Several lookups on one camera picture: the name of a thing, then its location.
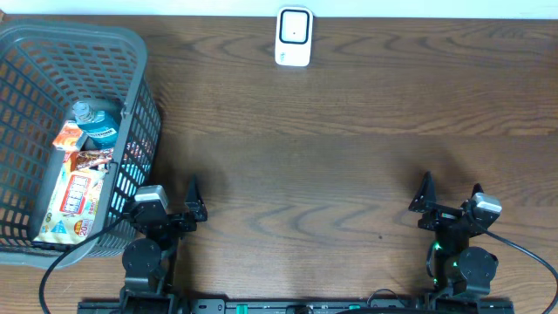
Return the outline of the orange chocolate bar wrapper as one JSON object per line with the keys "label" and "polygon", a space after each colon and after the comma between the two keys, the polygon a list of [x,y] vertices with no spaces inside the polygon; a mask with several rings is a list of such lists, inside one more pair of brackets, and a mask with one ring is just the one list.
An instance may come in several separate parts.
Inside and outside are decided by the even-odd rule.
{"label": "orange chocolate bar wrapper", "polygon": [[71,154],[71,171],[94,168],[112,161],[112,148],[85,150]]}

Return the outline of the yellow white snack bag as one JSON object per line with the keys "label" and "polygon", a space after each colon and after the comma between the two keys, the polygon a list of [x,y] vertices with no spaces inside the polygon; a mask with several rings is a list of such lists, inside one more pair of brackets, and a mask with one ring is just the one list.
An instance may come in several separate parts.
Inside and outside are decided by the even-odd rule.
{"label": "yellow white snack bag", "polygon": [[91,234],[105,172],[85,167],[80,152],[66,153],[38,235],[39,244],[74,245]]}

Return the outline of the blue mouthwash bottle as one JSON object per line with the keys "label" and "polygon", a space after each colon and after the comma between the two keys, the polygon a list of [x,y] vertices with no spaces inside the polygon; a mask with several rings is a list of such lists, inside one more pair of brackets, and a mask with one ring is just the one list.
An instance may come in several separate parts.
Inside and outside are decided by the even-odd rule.
{"label": "blue mouthwash bottle", "polygon": [[111,105],[100,99],[80,100],[72,105],[77,126],[98,149],[114,148],[119,136],[119,122],[108,111]]}

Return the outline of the small orange box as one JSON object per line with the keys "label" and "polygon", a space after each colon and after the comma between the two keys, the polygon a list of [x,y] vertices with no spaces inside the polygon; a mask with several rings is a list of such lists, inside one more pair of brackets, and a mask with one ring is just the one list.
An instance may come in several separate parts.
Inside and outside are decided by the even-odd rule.
{"label": "small orange box", "polygon": [[87,134],[75,120],[67,120],[52,142],[57,149],[65,152],[80,151],[85,144]]}

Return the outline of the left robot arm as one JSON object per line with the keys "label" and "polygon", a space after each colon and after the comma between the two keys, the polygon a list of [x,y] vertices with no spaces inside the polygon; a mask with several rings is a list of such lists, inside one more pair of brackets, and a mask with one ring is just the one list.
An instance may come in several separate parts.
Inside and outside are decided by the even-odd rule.
{"label": "left robot arm", "polygon": [[180,240],[208,219],[196,177],[188,183],[184,205],[184,211],[169,214],[164,188],[153,185],[139,188],[125,206],[125,220],[143,236],[123,253],[126,274],[117,313],[190,312],[187,299],[174,291],[173,280]]}

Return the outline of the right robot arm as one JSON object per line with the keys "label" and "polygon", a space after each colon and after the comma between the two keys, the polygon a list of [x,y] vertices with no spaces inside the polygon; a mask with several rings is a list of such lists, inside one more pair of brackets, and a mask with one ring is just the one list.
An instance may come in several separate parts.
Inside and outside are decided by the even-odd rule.
{"label": "right robot arm", "polygon": [[499,261],[487,250],[472,246],[470,239],[485,234],[500,217],[500,201],[477,183],[460,207],[442,205],[437,202],[434,181],[427,172],[408,209],[422,215],[419,228],[435,234],[426,258],[434,291],[425,297],[425,306],[440,311],[450,303],[477,305],[490,293]]}

